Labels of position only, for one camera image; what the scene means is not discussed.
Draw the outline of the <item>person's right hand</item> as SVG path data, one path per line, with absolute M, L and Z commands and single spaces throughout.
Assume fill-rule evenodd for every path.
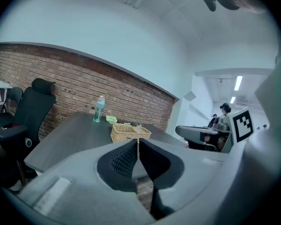
M 215 146 L 219 151 L 221 151 L 227 141 L 227 136 L 225 135 L 206 135 L 204 141 L 207 144 Z

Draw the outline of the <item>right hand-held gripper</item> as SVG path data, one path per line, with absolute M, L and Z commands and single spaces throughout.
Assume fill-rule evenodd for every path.
M 215 120 L 213 128 L 177 126 L 176 133 L 193 143 L 204 143 L 206 136 L 226 136 L 227 140 L 221 152 L 229 153 L 232 146 L 247 140 L 254 133 L 254 125 L 249 109 L 242 109 Z

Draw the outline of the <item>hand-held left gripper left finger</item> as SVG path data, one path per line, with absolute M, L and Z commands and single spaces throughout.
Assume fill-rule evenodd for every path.
M 68 156 L 17 195 L 3 193 L 33 225 L 150 225 L 132 179 L 137 159 L 135 139 L 107 144 Z

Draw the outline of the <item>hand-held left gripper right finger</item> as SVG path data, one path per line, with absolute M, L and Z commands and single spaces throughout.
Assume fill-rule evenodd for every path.
M 227 157 L 218 152 L 140 139 L 139 159 L 153 182 L 153 218 L 163 218 L 198 198 Z

